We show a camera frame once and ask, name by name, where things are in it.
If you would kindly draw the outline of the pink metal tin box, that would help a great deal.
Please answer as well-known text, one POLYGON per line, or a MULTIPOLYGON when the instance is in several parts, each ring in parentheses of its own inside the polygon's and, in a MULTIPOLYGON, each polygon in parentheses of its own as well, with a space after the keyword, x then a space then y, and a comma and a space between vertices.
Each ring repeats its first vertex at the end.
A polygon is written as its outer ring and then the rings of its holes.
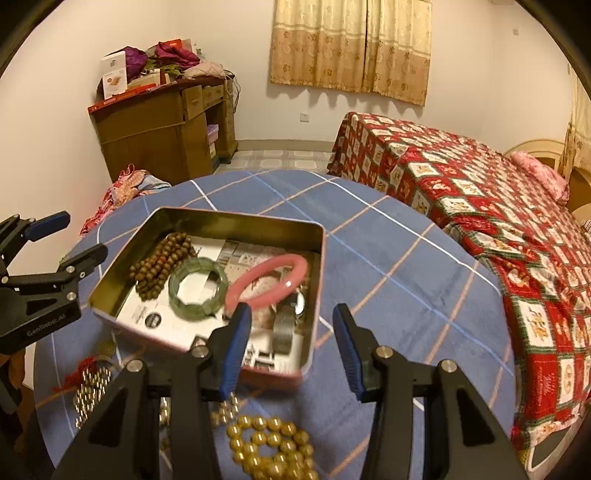
POLYGON ((88 303, 138 341, 184 353, 245 302, 240 380, 294 390, 314 359, 324 260, 315 222, 163 207, 116 251, 88 303))

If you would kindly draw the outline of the red patchwork bedspread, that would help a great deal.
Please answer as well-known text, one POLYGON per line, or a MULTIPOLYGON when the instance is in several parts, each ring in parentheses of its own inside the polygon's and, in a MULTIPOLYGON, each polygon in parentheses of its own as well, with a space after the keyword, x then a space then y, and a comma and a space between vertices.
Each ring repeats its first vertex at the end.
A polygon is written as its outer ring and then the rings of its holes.
POLYGON ((590 402, 590 244, 566 208, 475 139, 351 112, 329 173, 418 210, 500 280, 518 373, 511 440, 524 451, 590 402))

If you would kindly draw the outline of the pile of clothes on floor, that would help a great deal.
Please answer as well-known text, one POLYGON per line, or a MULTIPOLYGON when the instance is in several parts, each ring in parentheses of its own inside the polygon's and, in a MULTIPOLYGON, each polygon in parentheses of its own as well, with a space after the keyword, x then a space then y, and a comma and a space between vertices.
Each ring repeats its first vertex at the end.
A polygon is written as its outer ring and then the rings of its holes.
POLYGON ((117 179, 106 190, 102 203, 95 213, 85 220, 79 236, 84 237, 87 235, 111 213, 131 200, 152 195, 170 187, 170 183, 159 179, 147 170, 136 169, 134 165, 129 164, 119 172, 117 179))

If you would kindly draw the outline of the printed paper liner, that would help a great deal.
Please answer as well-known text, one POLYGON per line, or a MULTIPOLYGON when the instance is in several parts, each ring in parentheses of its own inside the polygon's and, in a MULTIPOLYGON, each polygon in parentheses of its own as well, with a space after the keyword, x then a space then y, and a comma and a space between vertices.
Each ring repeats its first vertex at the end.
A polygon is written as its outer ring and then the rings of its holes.
MULTIPOLYGON (((229 282, 235 282, 247 270, 286 250, 271 246, 254 245, 235 241, 221 241, 194 237, 193 246, 199 257, 216 261, 224 269, 229 282)), ((310 276, 305 276, 300 289, 305 296, 304 318, 311 305, 308 299, 310 276)), ((179 284, 178 295, 183 301, 204 302, 211 299, 217 290, 218 275, 214 272, 190 273, 179 284)), ((132 331, 152 340, 162 340, 165 344, 180 351, 186 350, 194 338, 207 338, 213 329, 224 325, 224 306, 214 309, 211 315, 202 320, 185 320, 177 316, 169 305, 168 287, 164 285, 158 296, 149 299, 145 294, 131 290, 123 301, 116 320, 132 331)), ((272 373, 290 375, 304 364, 304 319, 298 324, 294 334, 290 354, 273 352, 273 322, 276 306, 252 312, 252 333, 246 347, 242 365, 249 368, 267 370, 272 373)))

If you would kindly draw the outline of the white product box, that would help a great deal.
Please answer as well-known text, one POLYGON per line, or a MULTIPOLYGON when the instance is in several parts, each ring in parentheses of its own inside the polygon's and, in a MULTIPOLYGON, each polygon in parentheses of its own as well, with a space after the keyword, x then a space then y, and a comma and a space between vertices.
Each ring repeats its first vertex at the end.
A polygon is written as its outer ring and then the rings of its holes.
POLYGON ((124 51, 118 51, 101 59, 102 88, 105 100, 127 90, 126 58, 124 51))

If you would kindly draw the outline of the pink pillow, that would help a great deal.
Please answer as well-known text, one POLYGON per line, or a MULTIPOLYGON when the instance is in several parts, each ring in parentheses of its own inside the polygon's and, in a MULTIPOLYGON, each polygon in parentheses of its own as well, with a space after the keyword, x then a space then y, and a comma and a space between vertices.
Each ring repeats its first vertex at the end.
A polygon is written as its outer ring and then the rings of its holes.
POLYGON ((569 183, 553 168, 525 151, 509 154, 510 160, 535 178, 559 205, 565 206, 570 199, 569 183))

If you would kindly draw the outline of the pink bangle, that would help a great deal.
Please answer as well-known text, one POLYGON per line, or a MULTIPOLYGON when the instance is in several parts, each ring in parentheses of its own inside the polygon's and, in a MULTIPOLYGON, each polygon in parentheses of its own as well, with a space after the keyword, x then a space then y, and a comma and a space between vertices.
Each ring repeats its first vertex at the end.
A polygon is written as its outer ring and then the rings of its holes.
POLYGON ((228 287, 224 312, 230 316, 239 303, 253 311, 276 305, 293 294, 308 273, 308 261, 298 254, 283 254, 256 264, 228 287))

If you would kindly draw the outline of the red tassel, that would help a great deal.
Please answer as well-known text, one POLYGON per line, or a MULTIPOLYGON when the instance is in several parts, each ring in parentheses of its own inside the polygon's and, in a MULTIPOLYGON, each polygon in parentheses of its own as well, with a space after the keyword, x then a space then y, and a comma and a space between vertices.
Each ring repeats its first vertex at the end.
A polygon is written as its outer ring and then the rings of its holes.
POLYGON ((78 388, 83 383, 83 374, 85 372, 95 373, 97 370, 97 360, 94 357, 87 357, 81 360, 76 369, 66 375, 60 386, 54 386, 52 391, 54 393, 61 393, 72 388, 78 388))

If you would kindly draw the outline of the beige patterned curtain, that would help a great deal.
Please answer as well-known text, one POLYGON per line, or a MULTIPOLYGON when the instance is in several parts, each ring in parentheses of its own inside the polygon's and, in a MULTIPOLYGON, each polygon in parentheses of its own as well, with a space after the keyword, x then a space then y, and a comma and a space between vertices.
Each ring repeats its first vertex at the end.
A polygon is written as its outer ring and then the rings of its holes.
POLYGON ((277 1, 270 82, 426 104, 430 1, 277 1))

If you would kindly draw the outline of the brown wooden cabinet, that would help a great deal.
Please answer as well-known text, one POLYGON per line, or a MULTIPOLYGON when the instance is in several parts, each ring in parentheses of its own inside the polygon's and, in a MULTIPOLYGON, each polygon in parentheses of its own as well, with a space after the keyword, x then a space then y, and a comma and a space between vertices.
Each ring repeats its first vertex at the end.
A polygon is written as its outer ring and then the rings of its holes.
POLYGON ((231 161, 235 138, 231 80, 201 77, 89 113, 110 178, 129 164, 176 185, 231 161))

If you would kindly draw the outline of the cream wooden headboard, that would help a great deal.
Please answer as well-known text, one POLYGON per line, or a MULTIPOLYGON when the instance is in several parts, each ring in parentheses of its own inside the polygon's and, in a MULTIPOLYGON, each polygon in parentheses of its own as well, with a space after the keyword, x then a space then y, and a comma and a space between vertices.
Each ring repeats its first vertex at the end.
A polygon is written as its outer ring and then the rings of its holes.
MULTIPOLYGON (((564 150, 564 143, 551 139, 534 139, 522 142, 507 150, 504 155, 509 156, 514 151, 525 151, 554 169, 559 166, 559 160, 564 150)), ((590 219, 590 173, 581 168, 574 168, 570 176, 570 200, 566 208, 577 221, 590 219)))

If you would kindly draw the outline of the flat red box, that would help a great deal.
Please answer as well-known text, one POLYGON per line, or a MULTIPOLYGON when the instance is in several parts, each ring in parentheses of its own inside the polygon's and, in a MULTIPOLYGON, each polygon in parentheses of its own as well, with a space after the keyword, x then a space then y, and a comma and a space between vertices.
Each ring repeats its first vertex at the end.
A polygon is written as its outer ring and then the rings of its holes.
POLYGON ((101 109, 106 108, 108 106, 114 105, 114 104, 119 103, 121 101, 136 97, 136 96, 141 95, 145 92, 152 91, 156 87, 157 87, 157 85, 155 83, 150 83, 150 84, 142 85, 142 86, 127 90, 124 93, 113 95, 112 97, 110 97, 106 100, 97 102, 97 103, 89 106, 87 108, 87 111, 88 111, 88 113, 94 113, 98 110, 101 110, 101 109))

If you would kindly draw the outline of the blue plaid tablecloth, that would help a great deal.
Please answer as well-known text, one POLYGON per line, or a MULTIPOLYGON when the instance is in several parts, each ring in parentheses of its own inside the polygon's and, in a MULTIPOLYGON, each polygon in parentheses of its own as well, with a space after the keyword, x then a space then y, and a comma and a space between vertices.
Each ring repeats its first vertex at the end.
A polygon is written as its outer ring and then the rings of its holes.
MULTIPOLYGON (((455 361, 508 437, 515 412, 515 371, 501 287, 495 275, 426 216, 367 186, 297 171, 238 172, 190 180, 134 199, 74 248, 99 243, 106 260, 81 281, 77 321, 39 341, 35 391, 48 393, 87 358, 95 373, 57 394, 38 412, 48 453, 58 466, 108 386, 135 359, 160 366, 184 353, 144 344, 97 317, 89 297, 116 251, 158 208, 209 210, 309 221, 325 228, 320 314, 311 369, 294 390, 240 380, 228 400, 212 402, 218 479, 363 479, 374 419, 372 403, 349 389, 332 311, 344 303, 356 325, 408 360, 455 361)), ((170 408, 160 401, 158 479, 171 469, 170 408)), ((414 401, 407 479, 426 479, 424 406, 414 401)))

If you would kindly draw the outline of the clothes pile on cabinet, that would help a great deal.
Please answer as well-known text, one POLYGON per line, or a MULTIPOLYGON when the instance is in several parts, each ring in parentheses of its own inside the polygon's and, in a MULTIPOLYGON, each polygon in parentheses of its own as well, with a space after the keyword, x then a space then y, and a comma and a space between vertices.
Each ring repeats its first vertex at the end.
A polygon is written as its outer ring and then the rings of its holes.
POLYGON ((128 80, 136 80, 158 70, 172 80, 179 78, 197 80, 201 77, 224 79, 226 71, 221 64, 201 60, 190 50, 171 44, 158 42, 150 53, 126 46, 119 50, 125 54, 125 67, 128 80))

